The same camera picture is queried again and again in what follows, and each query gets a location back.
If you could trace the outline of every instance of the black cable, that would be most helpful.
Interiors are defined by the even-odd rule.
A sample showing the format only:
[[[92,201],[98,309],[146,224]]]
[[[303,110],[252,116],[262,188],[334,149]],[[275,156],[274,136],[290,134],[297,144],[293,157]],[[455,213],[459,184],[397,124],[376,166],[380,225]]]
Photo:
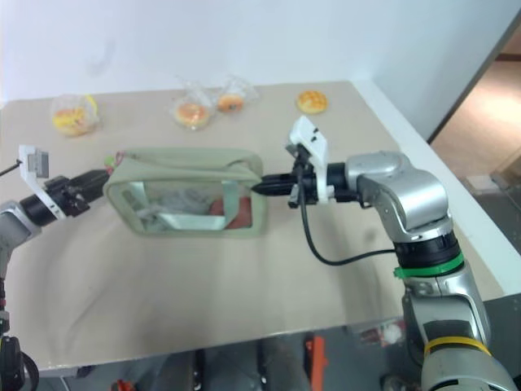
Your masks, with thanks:
[[[412,342],[410,342],[410,340],[405,340],[405,345],[407,346],[407,354],[409,355],[409,358],[410,360],[414,363],[414,365],[416,365],[417,367],[422,367],[423,364],[420,362],[420,360],[414,355],[414,352],[413,350],[411,349],[411,344]]]
[[[342,261],[328,261],[318,252],[315,244],[313,243],[313,239],[311,238],[311,232],[309,231],[309,222],[308,222],[308,210],[306,207],[306,197],[304,193],[304,185],[302,183],[302,167],[296,167],[297,172],[297,183],[299,185],[299,204],[300,204],[300,215],[302,216],[302,225],[304,226],[304,233],[306,235],[306,240],[308,241],[308,246],[311,249],[313,255],[322,263],[325,263],[328,266],[344,266],[348,263],[358,261],[363,258],[372,257],[374,255],[380,254],[389,254],[395,253],[394,249],[388,250],[377,250],[377,251],[369,251],[368,253],[363,253],[360,255],[356,255],[355,257],[350,257],[347,259],[343,259]]]
[[[22,357],[24,358],[25,369],[27,369],[29,379],[31,380],[31,391],[36,391],[38,388],[38,383],[40,382],[40,373],[38,372],[38,366],[33,361],[33,359],[30,358],[24,352],[22,352]]]
[[[15,165],[12,165],[11,167],[9,167],[8,169],[4,169],[3,171],[0,171],[0,177],[2,175],[5,175],[7,173],[10,173],[12,170],[14,169],[17,169],[18,167],[20,167],[20,165],[22,164],[22,161],[21,160],[18,160],[16,159],[16,164]]]

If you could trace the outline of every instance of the beige pouch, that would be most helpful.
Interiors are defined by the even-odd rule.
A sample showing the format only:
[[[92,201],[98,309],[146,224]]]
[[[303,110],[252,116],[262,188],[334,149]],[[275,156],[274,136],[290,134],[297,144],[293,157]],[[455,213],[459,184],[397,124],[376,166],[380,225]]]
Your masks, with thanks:
[[[123,158],[103,187],[129,228],[141,235],[259,235],[266,200],[259,156],[238,149],[143,148]]]

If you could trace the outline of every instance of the bun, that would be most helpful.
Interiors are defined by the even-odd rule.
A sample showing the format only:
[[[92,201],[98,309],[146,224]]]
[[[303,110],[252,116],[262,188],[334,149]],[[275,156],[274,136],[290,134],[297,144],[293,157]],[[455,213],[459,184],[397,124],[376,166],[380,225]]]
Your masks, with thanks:
[[[203,105],[184,103],[176,108],[175,117],[183,125],[196,128],[206,125],[210,119],[210,113]]]
[[[217,102],[217,108],[220,112],[240,112],[243,105],[244,99],[239,94],[223,94]]]
[[[304,91],[297,98],[296,104],[306,114],[318,114],[327,109],[327,98],[319,91]]]

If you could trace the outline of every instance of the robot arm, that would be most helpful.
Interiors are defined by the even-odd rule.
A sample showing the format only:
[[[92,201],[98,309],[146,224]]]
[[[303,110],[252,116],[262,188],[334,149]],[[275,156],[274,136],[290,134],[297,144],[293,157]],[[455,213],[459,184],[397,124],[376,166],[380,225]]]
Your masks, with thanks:
[[[328,164],[327,141],[306,117],[296,122],[287,150],[296,159],[293,171],[268,175],[253,190],[289,195],[292,208],[336,200],[378,211],[400,265],[395,276],[405,285],[407,331],[418,336],[414,344],[424,351],[422,389],[516,390],[488,352],[488,317],[436,177],[415,169],[399,152]]]
[[[18,339],[7,336],[9,313],[5,309],[4,280],[12,251],[42,232],[51,222],[77,216],[89,209],[89,203],[103,195],[108,179],[105,170],[92,170],[78,177],[53,178],[41,188],[36,178],[46,178],[48,160],[45,152],[33,147],[20,147],[19,166],[22,178],[35,192],[20,202],[0,204],[0,390],[22,389],[24,368],[31,379],[31,389],[38,385],[38,368],[20,350]]]

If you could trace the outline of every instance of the packaged bread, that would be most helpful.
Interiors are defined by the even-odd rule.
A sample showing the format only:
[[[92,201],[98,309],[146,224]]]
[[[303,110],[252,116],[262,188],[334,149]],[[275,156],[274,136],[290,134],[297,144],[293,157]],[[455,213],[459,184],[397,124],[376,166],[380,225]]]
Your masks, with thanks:
[[[257,90],[247,81],[229,76],[217,96],[217,110],[224,113],[240,112],[247,103],[259,99]]]
[[[197,83],[185,83],[186,94],[175,99],[170,113],[179,124],[191,130],[206,126],[215,113],[210,94]]]
[[[90,95],[61,95],[53,99],[50,117],[61,134],[81,136],[92,132],[98,125],[98,105]]]

